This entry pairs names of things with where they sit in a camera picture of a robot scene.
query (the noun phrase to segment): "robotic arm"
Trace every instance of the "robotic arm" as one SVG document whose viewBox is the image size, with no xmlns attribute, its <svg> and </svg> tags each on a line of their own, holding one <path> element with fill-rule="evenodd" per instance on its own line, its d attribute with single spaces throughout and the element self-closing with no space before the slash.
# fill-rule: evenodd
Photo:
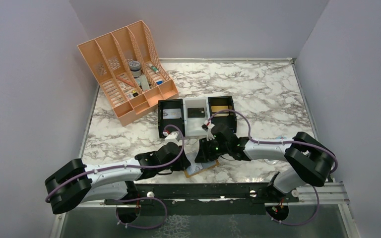
<svg viewBox="0 0 381 238">
<path fill-rule="evenodd" d="M 333 165 L 331 154 L 325 152 L 329 151 L 304 132 L 297 133 L 293 140 L 256 143 L 249 137 L 238 138 L 223 124 L 205 127 L 210 136 L 199 140 L 197 163 L 228 154 L 239 161 L 274 159 L 291 164 L 292 168 L 277 173 L 263 191 L 262 196 L 268 201 L 280 201 L 291 190 L 305 184 L 323 186 Z M 46 179 L 46 201 L 54 214 L 60 214 L 86 201 L 136 198 L 131 190 L 132 181 L 152 178 L 166 169 L 183 171 L 190 165 L 183 147 L 173 142 L 158 151 L 113 164 L 85 165 L 81 159 L 74 159 Z"/>
</svg>

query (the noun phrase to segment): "orange plastic rack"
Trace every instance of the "orange plastic rack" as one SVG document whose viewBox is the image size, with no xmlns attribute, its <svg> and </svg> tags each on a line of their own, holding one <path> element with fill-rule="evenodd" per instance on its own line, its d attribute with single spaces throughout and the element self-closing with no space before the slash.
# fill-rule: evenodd
<svg viewBox="0 0 381 238">
<path fill-rule="evenodd" d="M 161 66 L 151 32 L 142 20 L 80 44 L 78 48 L 123 126 L 154 111 L 158 100 L 179 96 L 172 78 Z M 138 86 L 129 69 L 129 60 L 141 64 L 150 90 L 143 92 Z M 148 63 L 159 73 L 150 69 Z M 129 98 L 131 91 L 138 96 Z"/>
</svg>

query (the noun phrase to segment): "marble tabletop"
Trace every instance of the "marble tabletop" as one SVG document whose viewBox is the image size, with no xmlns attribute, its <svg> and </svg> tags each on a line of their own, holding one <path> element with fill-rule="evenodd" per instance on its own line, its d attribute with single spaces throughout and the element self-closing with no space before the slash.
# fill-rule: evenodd
<svg viewBox="0 0 381 238">
<path fill-rule="evenodd" d="M 298 131 L 313 135 L 302 95 L 289 62 L 165 62 L 180 98 L 233 96 L 235 110 L 246 115 L 252 137 L 293 137 Z M 237 117 L 237 136 L 247 136 L 248 126 Z M 157 112 L 122 126 L 106 96 L 99 91 L 85 145 L 85 164 L 108 164 L 136 154 L 158 150 L 164 145 L 158 136 Z M 185 152 L 198 150 L 197 139 L 185 141 Z M 220 165 L 186 178 L 184 172 L 156 176 L 140 183 L 211 183 L 270 181 L 277 171 L 290 167 L 264 160 L 251 162 L 219 159 Z"/>
</svg>

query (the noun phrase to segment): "wall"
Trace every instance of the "wall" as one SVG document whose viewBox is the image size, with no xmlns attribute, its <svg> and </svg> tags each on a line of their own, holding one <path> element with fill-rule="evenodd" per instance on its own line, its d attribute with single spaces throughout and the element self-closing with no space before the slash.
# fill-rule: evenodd
<svg viewBox="0 0 381 238">
<path fill-rule="evenodd" d="M 381 237 L 381 1 L 330 0 L 296 69 L 361 236 Z"/>
<path fill-rule="evenodd" d="M 297 57 L 328 0 L 70 0 L 94 38 L 138 20 L 162 58 Z"/>
<path fill-rule="evenodd" d="M 48 237 L 45 179 L 76 158 L 95 80 L 67 0 L 0 1 L 0 237 Z"/>
</svg>

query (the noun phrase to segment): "table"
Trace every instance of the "table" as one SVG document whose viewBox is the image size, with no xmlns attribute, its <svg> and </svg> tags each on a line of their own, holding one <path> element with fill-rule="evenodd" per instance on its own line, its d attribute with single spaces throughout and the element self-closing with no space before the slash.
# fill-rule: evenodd
<svg viewBox="0 0 381 238">
<path fill-rule="evenodd" d="M 291 138 L 298 131 L 313 136 L 290 62 L 164 62 L 162 65 L 175 81 L 180 98 L 233 96 L 235 110 L 249 119 L 254 138 Z M 237 136 L 247 136 L 247 124 L 242 118 L 237 119 Z M 85 164 L 123 161 L 158 150 L 162 145 L 156 111 L 122 126 L 106 96 L 99 91 L 82 158 Z M 185 152 L 194 150 L 198 150 L 197 139 L 186 140 Z M 286 162 L 269 165 L 264 160 L 244 162 L 220 158 L 219 162 L 219 166 L 190 178 L 183 172 L 174 172 L 137 182 L 266 182 L 277 171 L 290 167 Z"/>
</svg>

